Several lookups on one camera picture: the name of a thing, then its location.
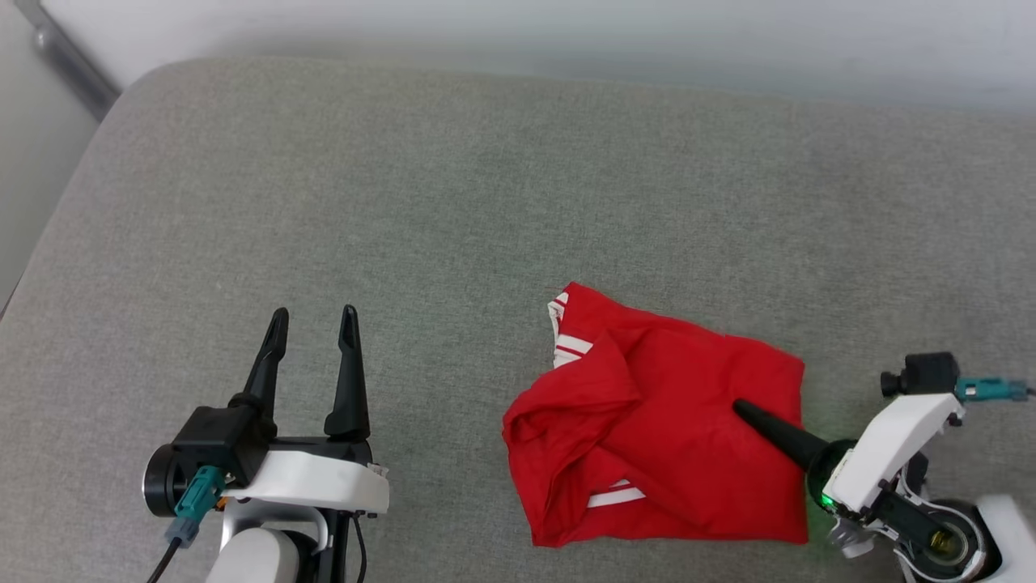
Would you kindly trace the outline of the grey metal floor strip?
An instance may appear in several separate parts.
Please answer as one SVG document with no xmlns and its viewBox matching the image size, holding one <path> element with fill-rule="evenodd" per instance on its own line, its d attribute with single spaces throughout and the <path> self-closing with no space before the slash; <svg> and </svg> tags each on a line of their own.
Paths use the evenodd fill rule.
<svg viewBox="0 0 1036 583">
<path fill-rule="evenodd" d="M 41 0 L 11 0 L 30 23 L 31 43 L 45 63 L 71 90 L 86 110 L 102 122 L 120 92 L 45 11 Z"/>
</svg>

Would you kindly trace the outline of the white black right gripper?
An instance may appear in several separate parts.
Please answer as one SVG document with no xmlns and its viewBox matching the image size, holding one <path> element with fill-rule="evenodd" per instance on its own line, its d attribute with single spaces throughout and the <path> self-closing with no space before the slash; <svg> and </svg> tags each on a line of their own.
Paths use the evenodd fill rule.
<svg viewBox="0 0 1036 583">
<path fill-rule="evenodd" d="M 747 399 L 736 399 L 732 408 L 737 417 L 803 471 L 808 471 L 814 458 L 830 445 Z M 961 418 L 963 414 L 963 405 L 953 393 L 898 396 L 836 462 L 822 484 L 818 505 L 826 512 L 862 514 L 873 509 L 881 480 L 891 483 L 915 454 L 943 432 L 951 416 Z"/>
</svg>

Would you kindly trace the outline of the grey fabric sofa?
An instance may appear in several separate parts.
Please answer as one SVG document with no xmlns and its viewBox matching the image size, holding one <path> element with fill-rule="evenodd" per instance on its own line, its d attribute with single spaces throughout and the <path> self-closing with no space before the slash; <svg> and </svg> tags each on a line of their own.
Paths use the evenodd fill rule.
<svg viewBox="0 0 1036 583">
<path fill-rule="evenodd" d="M 503 412 L 570 281 L 805 362 L 858 434 L 922 351 L 1036 381 L 1036 121 L 274 58 L 164 66 L 100 123 L 0 321 L 0 583 L 144 583 L 148 458 L 244 387 L 290 311 L 275 421 L 321 434 L 359 311 L 388 514 L 367 583 L 884 583 L 805 547 L 535 547 Z"/>
</svg>

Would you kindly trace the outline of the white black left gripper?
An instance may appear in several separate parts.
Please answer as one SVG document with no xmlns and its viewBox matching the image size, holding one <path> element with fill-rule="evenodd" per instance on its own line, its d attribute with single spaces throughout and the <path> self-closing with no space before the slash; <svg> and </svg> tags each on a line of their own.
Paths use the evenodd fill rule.
<svg viewBox="0 0 1036 583">
<path fill-rule="evenodd" d="M 244 390 L 232 396 L 228 406 L 252 407 L 262 419 L 274 420 L 278 366 L 287 351 L 289 325 L 289 311 L 285 307 L 275 309 Z M 351 304 L 342 311 L 338 347 L 339 377 L 332 412 L 325 417 L 325 434 L 341 442 L 325 436 L 275 440 L 265 461 L 247 484 L 230 472 L 219 480 L 225 497 L 348 513 L 388 512 L 386 469 L 374 464 L 369 444 L 363 442 L 371 435 L 371 425 L 358 310 Z M 148 511 L 157 517 L 173 517 L 201 466 L 184 454 L 175 453 L 171 445 L 160 446 L 143 475 L 143 499 Z"/>
</svg>

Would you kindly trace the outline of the red shirt with white sleeves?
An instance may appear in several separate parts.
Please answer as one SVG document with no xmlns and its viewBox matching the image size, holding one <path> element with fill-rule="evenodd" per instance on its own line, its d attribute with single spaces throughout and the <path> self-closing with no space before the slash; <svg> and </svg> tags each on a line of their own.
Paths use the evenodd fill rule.
<svg viewBox="0 0 1036 583">
<path fill-rule="evenodd" d="M 503 414 L 533 545 L 807 542 L 803 471 L 733 410 L 746 399 L 799 427 L 798 357 L 577 282 L 548 310 L 554 366 Z"/>
</svg>

